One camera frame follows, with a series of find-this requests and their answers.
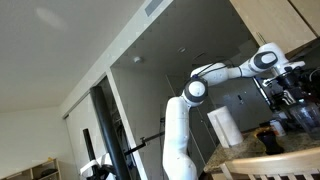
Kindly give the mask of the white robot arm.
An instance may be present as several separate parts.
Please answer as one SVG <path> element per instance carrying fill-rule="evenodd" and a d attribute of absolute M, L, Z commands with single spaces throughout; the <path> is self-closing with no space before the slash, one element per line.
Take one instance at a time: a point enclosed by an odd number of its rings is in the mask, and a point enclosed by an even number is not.
<path fill-rule="evenodd" d="M 182 92 L 167 101 L 162 165 L 169 180 L 196 180 L 197 168 L 187 155 L 190 137 L 189 112 L 202 105 L 211 86 L 230 79 L 251 78 L 265 71 L 273 76 L 265 86 L 276 81 L 282 88 L 282 101 L 293 105 L 300 100 L 317 101 L 319 86 L 302 75 L 303 61 L 290 61 L 274 42 L 258 48 L 256 53 L 239 66 L 229 67 L 222 62 L 200 66 L 191 71 Z"/>

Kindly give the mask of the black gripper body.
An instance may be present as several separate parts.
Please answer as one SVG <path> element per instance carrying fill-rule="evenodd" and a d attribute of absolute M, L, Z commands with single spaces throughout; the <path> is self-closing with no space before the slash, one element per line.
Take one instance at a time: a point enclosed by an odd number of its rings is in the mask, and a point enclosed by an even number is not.
<path fill-rule="evenodd" d="M 290 106 L 301 99 L 320 103 L 320 74 L 316 68 L 295 68 L 272 82 L 277 84 L 279 90 L 272 90 L 271 98 L 279 106 Z"/>

